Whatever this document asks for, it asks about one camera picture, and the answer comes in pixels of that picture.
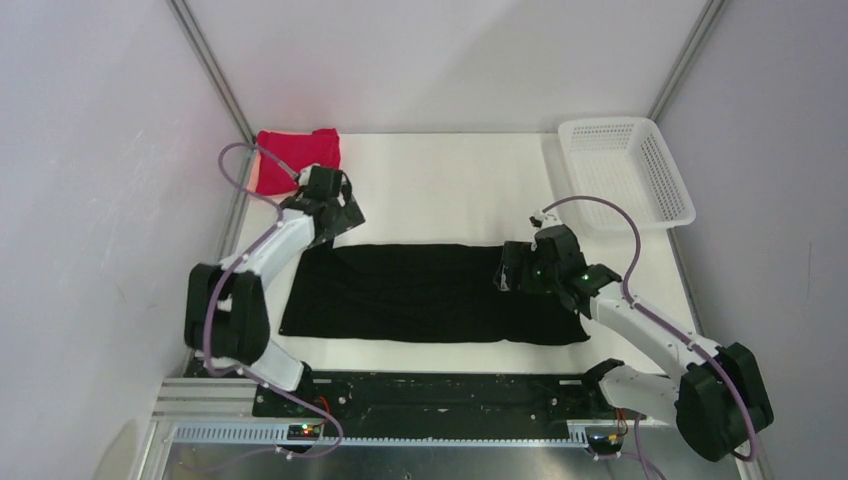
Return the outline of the black t shirt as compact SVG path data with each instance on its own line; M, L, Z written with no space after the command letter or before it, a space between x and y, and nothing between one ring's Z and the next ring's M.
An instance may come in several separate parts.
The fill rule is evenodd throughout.
M505 292L502 250L459 244L355 245L306 251L281 315L290 337L543 346L589 340L553 295Z

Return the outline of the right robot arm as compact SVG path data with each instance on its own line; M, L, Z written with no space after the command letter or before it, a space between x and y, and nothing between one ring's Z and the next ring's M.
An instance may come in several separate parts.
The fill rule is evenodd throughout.
M538 230L531 242L508 241L494 277L502 291L553 294L572 313L600 324L650 358L660 373L609 359L587 371L580 394L598 418L623 408L676 426L688 446L717 462L770 426L774 412L753 352L685 331L650 303L625 291L621 275L588 264L563 224Z

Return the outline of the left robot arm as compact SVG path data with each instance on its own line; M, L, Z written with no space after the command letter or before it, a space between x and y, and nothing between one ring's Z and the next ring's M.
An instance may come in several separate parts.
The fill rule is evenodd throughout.
M184 341L201 353L214 376L236 372L267 388L292 416L314 406L314 387L302 379L306 364L271 338L266 292L302 254L332 242L364 223L348 176L340 169L312 165L297 177L296 192L272 206L274 222L244 252L190 272Z

